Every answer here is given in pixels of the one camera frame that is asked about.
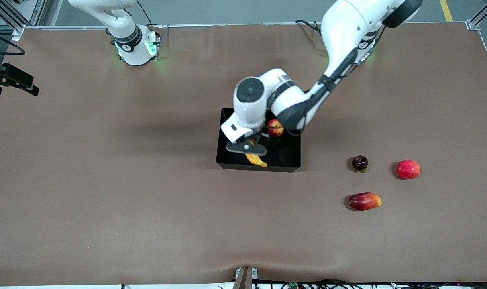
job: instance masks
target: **apple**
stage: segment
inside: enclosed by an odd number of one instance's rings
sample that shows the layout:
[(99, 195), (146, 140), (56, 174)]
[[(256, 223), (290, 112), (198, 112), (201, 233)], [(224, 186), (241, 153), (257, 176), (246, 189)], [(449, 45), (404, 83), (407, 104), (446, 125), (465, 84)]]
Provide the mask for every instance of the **apple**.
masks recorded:
[(268, 127), (270, 136), (280, 137), (284, 133), (284, 128), (282, 127), (282, 124), (276, 118), (269, 121)]
[(350, 196), (348, 204), (353, 209), (365, 211), (380, 207), (383, 204), (383, 200), (374, 193), (366, 192)]
[(420, 165), (412, 159), (405, 159), (397, 165), (397, 174), (401, 179), (414, 179), (421, 171)]

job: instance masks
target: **brown table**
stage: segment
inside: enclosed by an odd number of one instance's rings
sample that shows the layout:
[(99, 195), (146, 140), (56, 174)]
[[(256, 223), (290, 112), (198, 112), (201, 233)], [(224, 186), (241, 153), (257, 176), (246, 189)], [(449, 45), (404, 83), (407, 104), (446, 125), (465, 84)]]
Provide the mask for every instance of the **brown table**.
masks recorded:
[[(487, 281), (487, 56), (464, 23), (386, 31), (306, 129), (295, 173), (221, 169), (220, 109), (273, 67), (309, 88), (328, 62), (313, 31), (174, 28), (142, 67), (104, 31), (28, 29), (20, 45), (6, 61), (41, 90), (0, 97), (0, 285), (217, 282), (242, 265)], [(348, 168), (358, 154), (367, 174)], [(418, 179), (395, 178), (402, 159)], [(346, 208), (364, 191), (382, 207)]]

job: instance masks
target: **black tray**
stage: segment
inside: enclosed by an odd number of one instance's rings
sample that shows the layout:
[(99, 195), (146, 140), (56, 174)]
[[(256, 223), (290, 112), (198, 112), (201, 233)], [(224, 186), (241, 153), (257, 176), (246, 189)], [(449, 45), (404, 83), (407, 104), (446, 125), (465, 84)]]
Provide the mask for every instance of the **black tray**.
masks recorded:
[[(220, 124), (223, 124), (234, 112), (232, 108), (223, 108)], [(267, 122), (276, 118), (275, 115), (267, 110)], [(268, 164), (262, 168), (249, 162), (245, 154), (229, 152), (225, 145), (229, 140), (225, 137), (222, 130), (218, 132), (218, 149), (216, 150), (216, 163), (224, 169), (233, 170), (252, 170), (267, 172), (294, 172), (300, 168), (300, 137), (294, 137), (286, 131), (280, 137), (270, 139), (262, 138), (260, 144), (267, 148), (267, 155), (261, 159)]]

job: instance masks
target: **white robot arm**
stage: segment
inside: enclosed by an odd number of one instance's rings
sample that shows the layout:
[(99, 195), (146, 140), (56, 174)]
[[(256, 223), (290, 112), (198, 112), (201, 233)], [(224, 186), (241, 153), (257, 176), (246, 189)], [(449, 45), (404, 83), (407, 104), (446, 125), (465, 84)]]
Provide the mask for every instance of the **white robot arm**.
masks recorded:
[(125, 9), (137, 0), (69, 0), (75, 8), (94, 16), (107, 28), (120, 57), (130, 65), (146, 64), (157, 57), (159, 34), (144, 25), (136, 25)]
[(313, 87), (304, 93), (280, 68), (242, 79), (234, 90), (234, 113), (221, 125), (227, 149), (266, 154), (249, 138), (259, 135), (270, 109), (287, 130), (303, 130), (350, 68), (372, 47), (382, 25), (394, 28), (409, 21), (422, 0), (337, 0), (322, 19), (321, 35), (330, 62)]

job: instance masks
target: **banana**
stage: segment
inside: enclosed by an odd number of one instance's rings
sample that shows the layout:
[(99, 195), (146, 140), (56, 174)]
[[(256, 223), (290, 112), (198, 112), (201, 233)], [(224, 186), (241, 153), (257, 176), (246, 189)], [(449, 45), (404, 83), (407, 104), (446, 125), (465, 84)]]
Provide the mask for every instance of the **banana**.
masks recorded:
[[(251, 139), (250, 140), (250, 143), (251, 143), (251, 145), (254, 144), (254, 139)], [(252, 163), (253, 165), (260, 166), (260, 167), (263, 167), (263, 168), (266, 168), (267, 166), (269, 166), (267, 163), (265, 163), (264, 161), (262, 161), (261, 158), (258, 155), (245, 154), (245, 156), (250, 161), (250, 163)]]

